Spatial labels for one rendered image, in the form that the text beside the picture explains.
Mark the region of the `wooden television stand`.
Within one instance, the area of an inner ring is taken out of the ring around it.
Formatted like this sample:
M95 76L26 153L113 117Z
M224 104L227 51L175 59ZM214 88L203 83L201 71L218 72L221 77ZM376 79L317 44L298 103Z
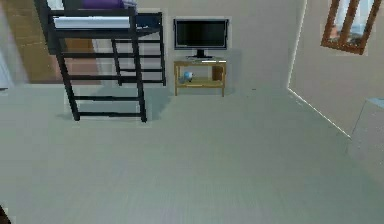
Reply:
M176 59L173 62L173 70L174 70L174 95L178 95L178 90L180 88L212 88L212 89L220 89L221 96L225 95L225 87L226 87L226 74L227 74L227 63L201 63L201 60L225 60L219 57L213 57L208 59ZM222 80L221 81L213 81L212 74L206 77L200 77L193 75L193 79L191 82L185 81L183 77L182 69L185 67L193 67L193 66L221 66L223 68L222 72Z

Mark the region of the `black television set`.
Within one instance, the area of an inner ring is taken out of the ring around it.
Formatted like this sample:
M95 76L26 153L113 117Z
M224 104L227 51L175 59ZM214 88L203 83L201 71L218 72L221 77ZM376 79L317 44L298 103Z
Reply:
M228 19L174 19L174 49L195 50L195 57L208 58L206 50L226 50Z

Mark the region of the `white mattress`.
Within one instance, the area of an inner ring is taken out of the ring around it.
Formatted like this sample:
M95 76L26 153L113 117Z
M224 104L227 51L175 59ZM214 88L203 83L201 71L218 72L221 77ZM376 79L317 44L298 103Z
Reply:
M66 17L54 18L56 28L60 29L128 29L130 22L128 17Z

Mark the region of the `purple pillow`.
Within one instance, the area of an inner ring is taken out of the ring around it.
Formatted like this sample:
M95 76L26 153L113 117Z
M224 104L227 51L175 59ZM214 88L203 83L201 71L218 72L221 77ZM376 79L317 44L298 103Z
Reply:
M137 8L134 0L81 0L84 9L119 9Z

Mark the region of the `wooden framed window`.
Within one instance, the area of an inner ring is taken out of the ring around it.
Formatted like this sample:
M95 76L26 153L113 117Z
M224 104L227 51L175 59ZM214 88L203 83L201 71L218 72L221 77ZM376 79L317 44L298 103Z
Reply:
M330 0L321 46L363 55L382 0Z

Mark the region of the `black loft bed frame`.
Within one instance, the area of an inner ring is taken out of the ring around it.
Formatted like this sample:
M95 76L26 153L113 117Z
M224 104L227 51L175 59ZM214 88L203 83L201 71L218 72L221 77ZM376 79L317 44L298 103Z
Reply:
M47 0L36 0L35 7L40 22L43 24L43 34L48 46L56 57L62 82L66 90L73 118L78 121L83 116L101 115L101 112L80 111L77 102L83 97L76 95L72 89L74 80L114 80L118 84L134 83L137 94L131 97L124 96L91 96L85 98L89 101L127 101L136 102L139 110L134 112L134 117L139 117L143 122L147 120L144 85L146 81L142 74L146 71L141 66L144 56L139 52L141 43L151 43L151 34L163 33L162 14L160 12L140 13L133 7L119 9L53 9ZM56 28L54 18L66 17L128 17L130 27L128 29L60 29ZM78 39L105 39L111 42L112 50L103 52L69 52L62 47L61 41L66 38ZM111 58L115 64L115 72L107 75L71 75L68 73L65 60L67 58Z

